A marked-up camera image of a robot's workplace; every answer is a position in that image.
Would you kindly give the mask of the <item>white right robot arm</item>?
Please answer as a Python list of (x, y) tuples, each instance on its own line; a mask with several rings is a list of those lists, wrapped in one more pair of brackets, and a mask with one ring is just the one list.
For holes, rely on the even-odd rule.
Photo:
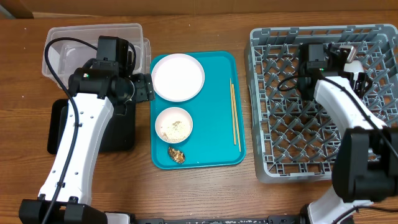
[(298, 48), (297, 89), (327, 112), (341, 136), (332, 185), (302, 209), (306, 223), (350, 222), (359, 209), (397, 196), (397, 128), (363, 103), (373, 81), (355, 56), (352, 45)]

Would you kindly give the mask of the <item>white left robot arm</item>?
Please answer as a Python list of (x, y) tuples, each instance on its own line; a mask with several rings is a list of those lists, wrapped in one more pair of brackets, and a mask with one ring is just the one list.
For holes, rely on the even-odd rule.
[(128, 40), (100, 36), (96, 57), (77, 68), (64, 85), (52, 67), (54, 79), (68, 97), (65, 127), (57, 154), (37, 199), (24, 199), (19, 208), (22, 223), (134, 223), (126, 212), (102, 212), (91, 206), (96, 160), (103, 139), (117, 134), (125, 142), (135, 122), (107, 127), (113, 116), (126, 116), (135, 105), (155, 98), (148, 73), (133, 72), (136, 50)]

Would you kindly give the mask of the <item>pink bowl with rice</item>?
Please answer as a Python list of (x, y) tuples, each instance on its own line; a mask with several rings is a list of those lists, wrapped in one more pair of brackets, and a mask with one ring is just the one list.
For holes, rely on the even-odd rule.
[(183, 108), (170, 107), (159, 113), (155, 119), (155, 132), (164, 142), (178, 144), (190, 136), (193, 120)]

